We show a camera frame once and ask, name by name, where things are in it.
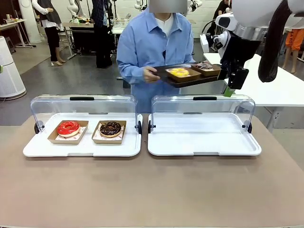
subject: empty white tray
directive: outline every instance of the empty white tray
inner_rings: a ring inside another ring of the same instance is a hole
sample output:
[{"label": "empty white tray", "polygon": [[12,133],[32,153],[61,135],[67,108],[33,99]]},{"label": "empty white tray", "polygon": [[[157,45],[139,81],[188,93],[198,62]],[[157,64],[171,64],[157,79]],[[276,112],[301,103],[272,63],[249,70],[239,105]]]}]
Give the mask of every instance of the empty white tray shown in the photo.
[{"label": "empty white tray", "polygon": [[153,117],[156,127],[148,136],[148,150],[153,155],[256,156],[262,151],[232,113],[154,113]]},{"label": "empty white tray", "polygon": [[[89,121],[88,129],[79,145],[52,144],[48,137],[62,120]],[[92,134],[100,120],[126,120],[126,130],[121,145],[95,144]],[[142,115],[137,121],[143,122]],[[27,157],[64,157],[64,156],[95,156],[95,157],[131,157],[139,153],[142,135],[135,129],[135,114],[82,114],[58,113],[53,115],[46,123],[43,132],[36,134],[23,149]]]}]

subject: person in black clothing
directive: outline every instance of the person in black clothing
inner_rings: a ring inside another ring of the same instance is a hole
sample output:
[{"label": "person in black clothing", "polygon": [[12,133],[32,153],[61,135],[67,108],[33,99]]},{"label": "person in black clothing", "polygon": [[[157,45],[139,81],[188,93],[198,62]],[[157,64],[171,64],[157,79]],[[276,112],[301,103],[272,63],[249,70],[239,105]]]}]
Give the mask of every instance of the person in black clothing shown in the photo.
[{"label": "person in black clothing", "polygon": [[111,45],[109,28],[107,26],[106,11],[108,9],[107,0],[92,0],[92,19],[94,22],[94,34],[96,44],[96,66],[97,68],[107,68],[112,65]]},{"label": "person in black clothing", "polygon": [[[219,15],[222,15],[226,12],[226,9],[229,8],[229,0],[223,0],[219,3],[217,10],[214,13],[213,19],[216,19]],[[212,36],[215,35],[216,24],[212,22],[210,28],[207,30],[207,33],[210,33]]]}]

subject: green object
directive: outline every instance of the green object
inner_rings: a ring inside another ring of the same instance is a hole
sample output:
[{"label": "green object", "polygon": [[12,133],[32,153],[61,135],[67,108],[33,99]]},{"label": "green object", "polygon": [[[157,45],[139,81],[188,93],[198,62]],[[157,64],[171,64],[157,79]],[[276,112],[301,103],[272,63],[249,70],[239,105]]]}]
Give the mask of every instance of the green object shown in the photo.
[{"label": "green object", "polygon": [[224,96],[226,97],[231,97],[234,93],[235,89],[230,89],[229,86],[226,87],[225,92],[224,92]]}]

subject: hand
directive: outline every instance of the hand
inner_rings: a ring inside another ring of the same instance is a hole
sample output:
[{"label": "hand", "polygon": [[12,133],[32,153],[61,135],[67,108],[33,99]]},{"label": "hand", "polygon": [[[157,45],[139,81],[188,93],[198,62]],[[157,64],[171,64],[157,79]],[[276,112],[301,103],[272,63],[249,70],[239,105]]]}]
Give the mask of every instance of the hand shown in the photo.
[{"label": "hand", "polygon": [[160,77],[154,75],[153,72],[157,72],[157,70],[151,66],[146,66],[143,69],[143,78],[147,83],[153,83],[160,80]]},{"label": "hand", "polygon": [[54,12],[54,9],[52,9],[52,8],[47,8],[47,10],[49,13]]}]

